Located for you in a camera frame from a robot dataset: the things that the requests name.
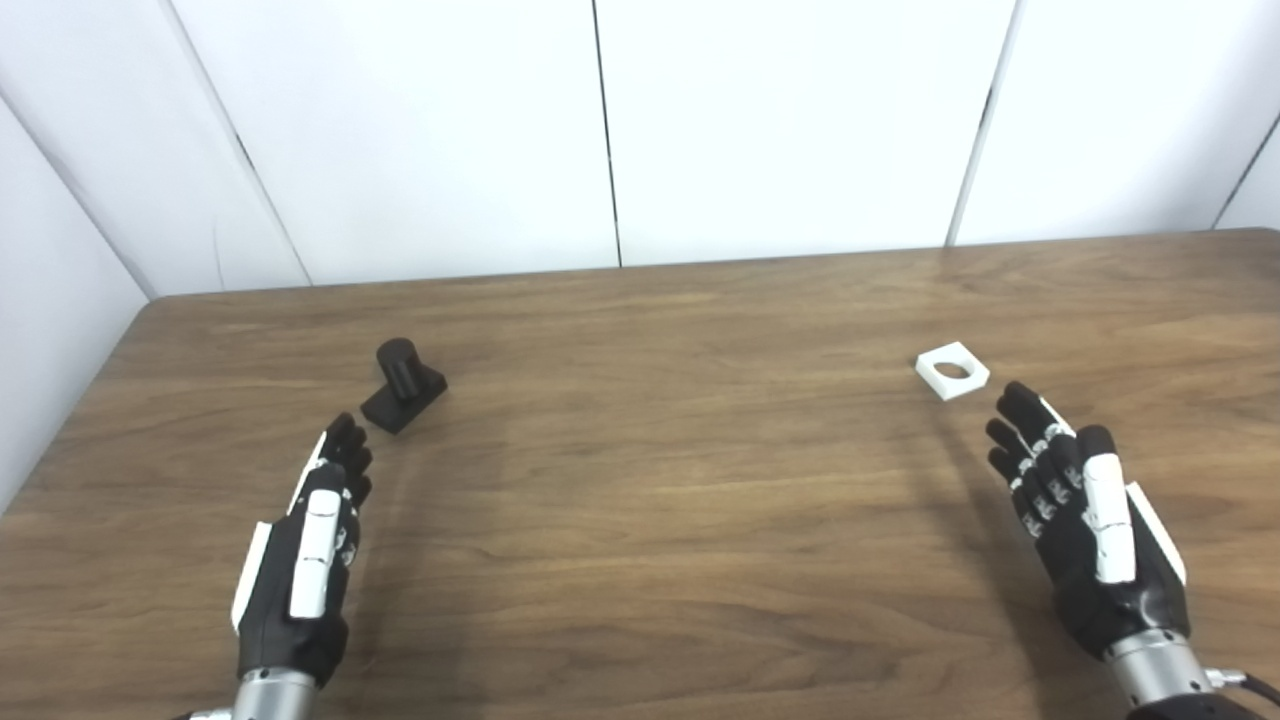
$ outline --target metal wrist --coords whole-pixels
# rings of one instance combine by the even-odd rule
[[[1103,660],[1133,707],[1174,696],[1213,692],[1187,638],[1172,630],[1143,630],[1129,635],[1108,647]]]
[[[244,673],[232,720],[306,720],[315,702],[316,680],[288,667],[259,667]]]

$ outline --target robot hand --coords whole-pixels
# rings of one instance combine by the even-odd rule
[[[347,648],[342,603],[371,484],[365,430],[343,413],[320,436],[293,498],[259,523],[232,602],[239,635],[236,706],[188,715],[306,720]]]
[[[987,424],[997,446],[988,460],[1036,539],[1059,620],[1111,667],[1134,708],[1130,720],[1257,719],[1213,694],[1234,675],[1206,671],[1196,660],[1185,566],[1142,488],[1125,483],[1111,433],[1101,425],[1073,430],[1018,382],[996,409],[1007,423]]]

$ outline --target white plastic piece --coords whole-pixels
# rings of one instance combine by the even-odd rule
[[[257,583],[257,571],[262,568],[262,553],[266,551],[266,541],[271,539],[271,524],[259,523],[253,528],[253,539],[248,541],[248,555],[244,556],[244,566],[241,568],[241,579],[236,583],[236,597],[232,600],[232,628],[239,634],[239,621],[248,607],[248,598],[253,594],[253,584]]]
[[[1071,429],[1071,425],[1068,424],[1068,421],[1064,420],[1062,416],[1057,414],[1057,410],[1055,410],[1053,406],[1050,405],[1047,400],[1044,400],[1044,397],[1041,397],[1041,405],[1043,405],[1044,410],[1048,410],[1048,414],[1053,416],[1053,421],[1057,423],[1059,429],[1062,432],[1062,434],[1075,437],[1075,430]]]
[[[293,564],[293,588],[289,592],[292,618],[314,620],[324,615],[340,507],[342,496],[332,489],[312,491],[307,498],[307,515],[302,523],[298,559]]]
[[[1089,500],[1084,521],[1098,546],[1098,582],[1107,585],[1133,582],[1138,573],[1133,521],[1124,470],[1116,454],[1094,455],[1084,461],[1084,493]]]
[[[1165,529],[1165,523],[1160,520],[1160,515],[1156,515],[1156,509],[1151,506],[1151,501],[1147,500],[1147,493],[1138,487],[1138,483],[1129,483],[1125,488],[1129,492],[1129,500],[1133,501],[1133,506],[1138,509],[1138,514],[1142,515],[1144,523],[1147,523],[1147,529],[1151,530],[1152,537],[1156,538],[1156,544],[1164,551],[1165,557],[1169,559],[1169,564],[1174,568],[1174,573],[1178,574],[1178,579],[1181,580],[1183,587],[1187,585],[1187,564],[1183,562],[1183,555],[1178,552],[1178,546],[1174,544],[1174,538],[1169,536],[1169,530]]]
[[[320,433],[320,439],[316,441],[316,446],[311,448],[311,457],[307,457],[307,464],[302,466],[302,474],[298,475],[298,484],[293,486],[293,497],[289,498],[289,506],[284,509],[284,514],[288,515],[293,511],[293,506],[298,502],[298,495],[302,493],[302,486],[307,482],[307,475],[311,470],[328,462],[324,457],[320,457],[320,451],[324,448],[324,441],[329,437],[329,433]]]
[[[934,366],[940,363],[956,365],[969,373],[968,378],[948,378]],[[943,345],[942,347],[922,352],[915,359],[915,372],[924,382],[929,383],[933,392],[938,393],[943,401],[960,397],[966,392],[973,392],[987,384],[991,379],[991,370],[987,369],[969,348],[960,342]]]

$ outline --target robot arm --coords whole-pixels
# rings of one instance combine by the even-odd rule
[[[1204,669],[1192,651],[1185,565],[1142,488],[1125,482],[1111,433],[1075,432],[1016,382],[996,409],[988,461],[1034,538],[1059,620],[1111,669],[1129,720],[1260,720],[1216,693],[1253,679]]]
[[[343,413],[320,436],[293,498],[259,523],[232,602],[239,691],[191,720],[307,720],[347,648],[342,605],[371,484],[365,430]]]

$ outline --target black robotic finger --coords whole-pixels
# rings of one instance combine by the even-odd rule
[[[1115,455],[1116,441],[1111,437],[1111,430],[1102,425],[1089,425],[1080,428],[1076,436],[1080,445],[1080,459],[1088,460],[1098,455]]]
[[[1014,512],[1018,514],[1023,527],[1032,537],[1039,537],[1043,523],[1053,519],[1057,507],[1046,497],[1034,471],[1028,468],[1027,473],[1032,474],[1032,478],[1028,478],[1021,470],[1019,460],[998,447],[991,448],[991,452],[987,454],[987,461],[1009,482]]]
[[[1021,521],[1023,528],[1027,529],[1027,534],[1033,538],[1039,538],[1044,532],[1044,523],[1041,521],[1039,516],[1032,510],[1030,502],[1027,500],[1027,493],[1023,488],[1015,488],[1009,493],[1009,498],[1014,502],[1014,514],[1018,515],[1018,520]]]
[[[1041,396],[1018,380],[1005,386],[1005,393],[996,401],[996,410],[1018,428],[1029,446],[1047,441],[1046,430],[1057,421],[1044,407]]]
[[[1021,478],[1021,468],[1019,466],[1019,460],[1009,454],[1007,450],[1001,447],[992,447],[987,454],[987,462],[996,469],[1002,478],[1005,478],[1009,484],[1014,484]]]
[[[1046,451],[1057,477],[1065,479],[1075,489],[1084,487],[1083,460],[1080,447],[1074,437],[1068,434],[1053,436],[1048,441]]]
[[[1059,506],[1050,500],[1052,495],[1044,486],[1039,473],[1036,471],[1036,468],[1027,468],[1027,470],[1023,471],[1023,492],[1027,493],[1027,498],[1030,500],[1032,507],[1036,509],[1036,512],[1046,523],[1057,515]]]
[[[1070,502],[1071,488],[1059,474],[1057,465],[1053,464],[1053,459],[1050,457],[1048,452],[1041,452],[1036,456],[1036,474],[1039,477],[1041,483],[1044,484],[1044,489],[1048,491],[1053,502],[1059,505]]]
[[[369,465],[374,461],[374,454],[369,451],[367,447],[361,447],[355,454],[349,455],[342,460],[342,468],[347,470],[347,478],[358,478],[365,474]]]
[[[374,489],[374,483],[366,475],[360,475],[347,480],[347,489],[351,492],[351,505],[360,510],[360,506],[369,500],[369,493]]]
[[[351,413],[342,413],[324,430],[324,446],[320,448],[321,457],[334,457],[343,445],[348,443],[348,437],[358,429],[356,419]]]
[[[1010,428],[1000,420],[991,420],[987,423],[987,437],[989,437],[991,441],[1000,447],[1005,448],[1005,452],[1018,457],[1019,460],[1023,457],[1030,457],[1030,454],[1027,451],[1027,445],[1024,445],[1021,438],[1018,437],[1018,430]]]

